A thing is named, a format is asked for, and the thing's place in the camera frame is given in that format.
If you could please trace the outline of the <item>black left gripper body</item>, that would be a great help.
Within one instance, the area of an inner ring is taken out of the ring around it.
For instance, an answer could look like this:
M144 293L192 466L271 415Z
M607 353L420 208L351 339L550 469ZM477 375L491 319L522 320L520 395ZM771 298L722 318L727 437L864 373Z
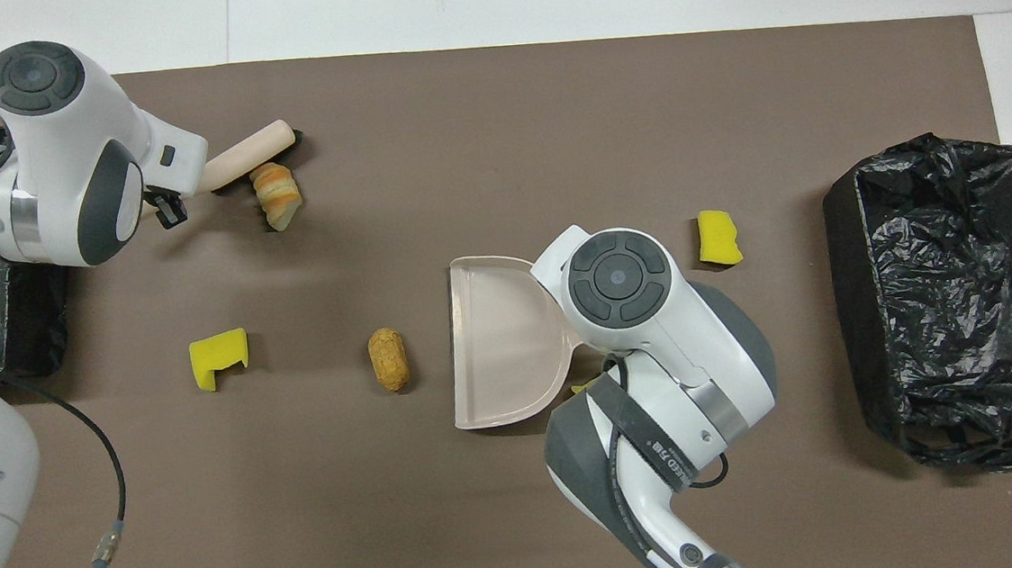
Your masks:
M143 201L153 206L158 223L166 230L178 227L188 219L185 201L176 191L148 187L144 189Z

